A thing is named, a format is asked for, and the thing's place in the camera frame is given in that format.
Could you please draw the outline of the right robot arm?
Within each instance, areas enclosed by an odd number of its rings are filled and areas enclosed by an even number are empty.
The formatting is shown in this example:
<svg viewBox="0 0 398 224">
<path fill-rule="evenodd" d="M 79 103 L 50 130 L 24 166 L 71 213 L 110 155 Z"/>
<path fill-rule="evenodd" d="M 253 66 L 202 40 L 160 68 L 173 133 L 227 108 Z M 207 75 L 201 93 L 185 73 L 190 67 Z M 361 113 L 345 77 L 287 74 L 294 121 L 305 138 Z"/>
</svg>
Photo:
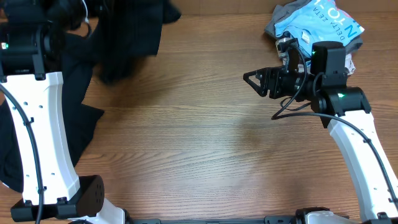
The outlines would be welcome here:
<svg viewBox="0 0 398 224">
<path fill-rule="evenodd" d="M 397 223 L 397 177 L 379 141 L 371 106 L 359 87 L 347 85 L 346 50 L 341 42 L 312 45 L 311 65 L 297 63 L 247 72 L 244 81 L 261 96 L 282 98 L 273 120 L 294 116 L 321 119 L 349 170 L 359 203 L 361 223 Z M 306 101 L 284 114 L 293 101 Z"/>
</svg>

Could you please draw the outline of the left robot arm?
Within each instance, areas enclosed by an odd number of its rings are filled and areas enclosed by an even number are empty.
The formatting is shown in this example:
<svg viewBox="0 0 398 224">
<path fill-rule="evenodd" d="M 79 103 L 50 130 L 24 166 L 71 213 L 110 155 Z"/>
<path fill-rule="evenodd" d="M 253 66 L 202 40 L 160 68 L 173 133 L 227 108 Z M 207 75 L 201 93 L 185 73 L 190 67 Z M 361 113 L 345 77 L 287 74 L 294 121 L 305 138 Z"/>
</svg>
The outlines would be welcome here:
<svg viewBox="0 0 398 224">
<path fill-rule="evenodd" d="M 109 17 L 113 1 L 6 1 L 16 12 L 1 24 L 1 91 L 9 105 L 23 168 L 15 222 L 129 223 L 104 195 L 98 175 L 79 176 L 62 110 L 65 32 L 90 17 Z"/>
</svg>

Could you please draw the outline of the black t-shirt with logo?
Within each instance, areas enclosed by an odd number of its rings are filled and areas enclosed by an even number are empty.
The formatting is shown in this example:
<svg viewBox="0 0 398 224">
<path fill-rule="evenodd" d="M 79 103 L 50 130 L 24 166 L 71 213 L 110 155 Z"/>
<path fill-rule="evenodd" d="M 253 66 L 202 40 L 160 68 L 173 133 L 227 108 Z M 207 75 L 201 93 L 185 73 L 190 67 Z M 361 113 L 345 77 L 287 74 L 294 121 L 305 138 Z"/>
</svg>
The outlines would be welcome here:
<svg viewBox="0 0 398 224">
<path fill-rule="evenodd" d="M 106 84 L 127 78 L 137 60 L 157 55 L 162 26 L 178 21 L 182 13 L 171 1 L 116 1 L 109 17 L 101 17 L 93 33 L 83 38 L 67 34 L 62 55 L 64 74 L 82 65 L 102 66 Z"/>
</svg>

